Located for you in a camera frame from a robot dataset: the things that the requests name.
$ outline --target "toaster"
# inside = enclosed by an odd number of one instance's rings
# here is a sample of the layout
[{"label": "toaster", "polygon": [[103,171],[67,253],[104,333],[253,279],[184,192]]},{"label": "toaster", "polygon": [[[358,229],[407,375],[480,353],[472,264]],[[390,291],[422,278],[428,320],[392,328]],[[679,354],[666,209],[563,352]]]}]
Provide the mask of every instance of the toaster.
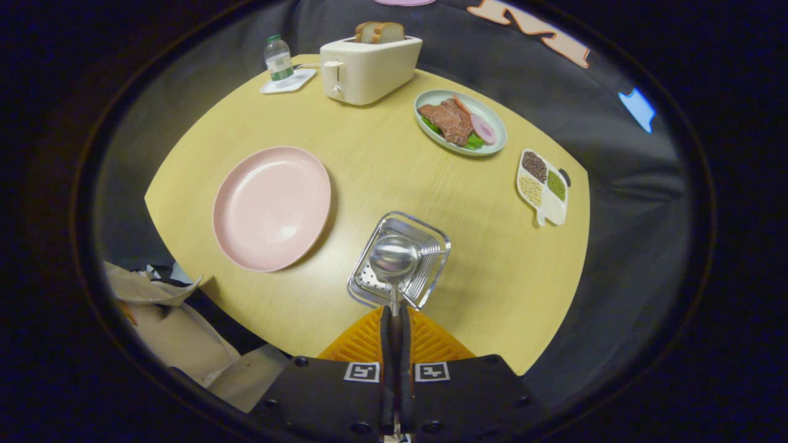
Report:
[{"label": "toaster", "polygon": [[422,40],[406,36],[390,43],[358,43],[354,37],[320,48],[323,91],[330,98],[366,105],[413,78]]}]

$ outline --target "toaster lever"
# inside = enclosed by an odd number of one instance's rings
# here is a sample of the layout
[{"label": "toaster lever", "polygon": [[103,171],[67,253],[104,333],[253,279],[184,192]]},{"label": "toaster lever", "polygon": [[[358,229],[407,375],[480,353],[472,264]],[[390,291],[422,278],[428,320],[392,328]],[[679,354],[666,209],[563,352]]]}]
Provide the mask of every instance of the toaster lever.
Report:
[{"label": "toaster lever", "polygon": [[340,66],[344,65],[343,62],[339,60],[328,60],[326,63],[323,63],[323,66],[326,68],[336,68],[336,81],[340,81]]}]

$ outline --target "bread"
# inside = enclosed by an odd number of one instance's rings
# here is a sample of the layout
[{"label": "bread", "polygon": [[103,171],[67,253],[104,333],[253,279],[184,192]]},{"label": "bread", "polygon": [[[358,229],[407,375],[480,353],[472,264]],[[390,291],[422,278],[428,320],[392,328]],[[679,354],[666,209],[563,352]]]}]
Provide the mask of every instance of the bread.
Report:
[{"label": "bread", "polygon": [[391,43],[405,40],[405,27],[399,23],[380,23],[374,27],[372,43]]},{"label": "bread", "polygon": [[382,24],[379,21],[365,21],[355,27],[355,41],[359,43],[372,43],[375,28]]}]

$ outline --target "white coaster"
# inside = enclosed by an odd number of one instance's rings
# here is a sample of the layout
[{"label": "white coaster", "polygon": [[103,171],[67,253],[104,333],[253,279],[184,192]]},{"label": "white coaster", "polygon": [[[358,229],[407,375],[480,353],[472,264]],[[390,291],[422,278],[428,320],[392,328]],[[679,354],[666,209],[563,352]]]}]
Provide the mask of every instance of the white coaster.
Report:
[{"label": "white coaster", "polygon": [[280,92],[298,91],[316,72],[316,69],[296,69],[293,75],[284,80],[277,82],[273,82],[272,80],[269,81],[260,88],[260,92],[263,94],[278,94]]}]

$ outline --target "light green plate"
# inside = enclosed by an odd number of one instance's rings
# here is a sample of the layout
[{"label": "light green plate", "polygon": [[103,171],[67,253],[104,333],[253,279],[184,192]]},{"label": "light green plate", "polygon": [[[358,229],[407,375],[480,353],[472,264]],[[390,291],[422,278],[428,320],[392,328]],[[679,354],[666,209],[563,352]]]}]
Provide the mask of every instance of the light green plate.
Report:
[{"label": "light green plate", "polygon": [[[418,113],[418,108],[424,105],[439,106],[440,102],[443,102],[445,99],[450,99],[453,95],[457,95],[457,97],[463,101],[463,104],[468,108],[468,110],[470,110],[471,113],[477,114],[479,117],[484,118],[485,121],[487,121],[487,123],[492,126],[497,138],[494,144],[486,144],[476,151],[472,151],[464,147],[459,147],[454,143],[449,143],[445,138],[437,135],[432,129],[429,128],[429,126],[424,124],[424,121],[422,121],[422,115]],[[416,97],[416,101],[413,103],[413,112],[416,114],[416,123],[418,123],[418,126],[429,138],[435,140],[435,143],[440,144],[442,147],[454,152],[473,156],[491,155],[500,151],[504,148],[504,145],[506,145],[506,126],[500,120],[498,114],[489,109],[484,103],[474,99],[473,97],[470,97],[469,95],[449,91],[448,89],[430,89],[429,91],[424,91],[418,97]]]}]

